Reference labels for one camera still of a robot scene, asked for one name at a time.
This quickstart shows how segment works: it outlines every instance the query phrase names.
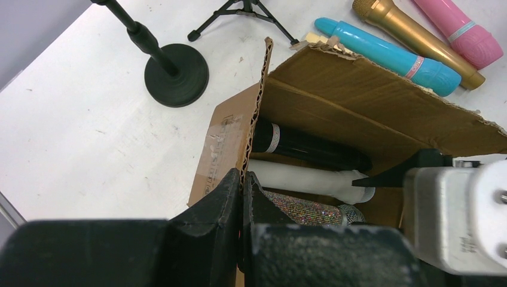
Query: black microphone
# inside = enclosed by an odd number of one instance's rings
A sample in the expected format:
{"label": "black microphone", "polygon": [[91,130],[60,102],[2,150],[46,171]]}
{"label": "black microphone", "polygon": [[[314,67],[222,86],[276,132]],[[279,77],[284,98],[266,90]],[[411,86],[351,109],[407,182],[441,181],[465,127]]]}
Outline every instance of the black microphone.
{"label": "black microphone", "polygon": [[176,108],[193,103],[204,93],[209,70],[206,60],[196,49],[184,44],[160,48],[148,28],[134,21],[116,0],[91,2],[106,6],[127,28],[132,42],[151,56],[144,80],[148,92],[157,102]]}
{"label": "black microphone", "polygon": [[262,118],[253,132],[252,152],[272,152],[335,170],[367,172],[372,168],[369,157],[355,148],[280,127]]}

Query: microphone stand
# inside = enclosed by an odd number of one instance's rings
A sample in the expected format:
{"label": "microphone stand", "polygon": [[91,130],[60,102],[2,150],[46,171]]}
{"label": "microphone stand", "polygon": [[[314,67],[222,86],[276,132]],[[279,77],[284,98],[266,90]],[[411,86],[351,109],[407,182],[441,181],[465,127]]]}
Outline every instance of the microphone stand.
{"label": "microphone stand", "polygon": [[[227,10],[227,8],[231,7],[231,5],[240,1],[243,2],[243,9]],[[266,16],[254,12],[252,4],[259,6],[259,8],[262,10],[262,12],[264,12],[264,14],[266,14]],[[294,39],[294,37],[292,37],[292,35],[282,26],[282,24],[276,20],[276,18],[269,12],[269,10],[261,3],[260,0],[228,0],[222,7],[220,7],[220,9],[213,12],[213,15],[207,19],[197,30],[190,32],[190,34],[188,34],[188,40],[190,42],[197,40],[199,37],[201,37],[201,33],[209,25],[211,25],[211,23],[213,23],[213,21],[215,21],[218,16],[222,15],[244,15],[273,23],[278,27],[278,29],[282,31],[282,33],[287,38],[289,38],[289,40],[291,40],[291,45],[299,43],[299,41],[297,39]]]}
{"label": "microphone stand", "polygon": [[143,24],[134,21],[116,0],[91,0],[106,6],[127,28],[141,51],[151,57],[144,80],[150,95],[164,106],[177,108],[196,101],[206,89],[209,70],[204,57],[194,48],[170,44],[160,48],[155,36]]}

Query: white table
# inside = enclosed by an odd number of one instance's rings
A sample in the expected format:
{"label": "white table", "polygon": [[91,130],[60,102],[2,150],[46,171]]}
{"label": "white table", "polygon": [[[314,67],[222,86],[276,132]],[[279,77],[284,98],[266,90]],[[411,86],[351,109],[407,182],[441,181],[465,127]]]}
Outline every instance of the white table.
{"label": "white table", "polygon": [[[274,39],[271,69],[294,52],[271,23],[221,16],[196,42],[187,34],[225,0],[120,0],[161,45],[182,42],[206,58],[204,95],[184,108],[158,104],[146,91],[148,60],[105,8],[93,5],[0,94],[0,191],[27,219],[172,218],[185,210],[215,106],[259,80],[264,38]],[[459,1],[507,51],[507,1]],[[301,39],[330,17],[391,40],[361,23],[352,0],[265,0]],[[436,30],[409,0],[399,7]],[[481,73],[475,91],[448,100],[507,127],[507,56]]]}

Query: blue toy microphone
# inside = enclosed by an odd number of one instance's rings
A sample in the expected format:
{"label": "blue toy microphone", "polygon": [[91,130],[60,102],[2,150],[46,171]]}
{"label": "blue toy microphone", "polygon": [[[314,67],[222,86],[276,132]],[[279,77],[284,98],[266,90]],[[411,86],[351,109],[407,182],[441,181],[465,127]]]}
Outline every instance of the blue toy microphone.
{"label": "blue toy microphone", "polygon": [[410,53],[344,21],[319,18],[314,24],[327,36],[339,37],[340,42],[355,53],[420,86],[431,88],[441,97],[448,96],[461,82],[461,76],[441,62]]}

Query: gold microphone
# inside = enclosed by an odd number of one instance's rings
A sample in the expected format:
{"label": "gold microphone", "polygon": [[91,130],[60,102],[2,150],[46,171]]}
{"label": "gold microphone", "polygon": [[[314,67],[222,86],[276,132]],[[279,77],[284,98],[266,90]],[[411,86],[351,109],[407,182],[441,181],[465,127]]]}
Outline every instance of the gold microphone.
{"label": "gold microphone", "polygon": [[486,80],[449,46],[403,13],[392,0],[354,0],[352,9],[361,20],[385,30],[416,54],[455,70],[461,75],[464,88],[474,90]]}

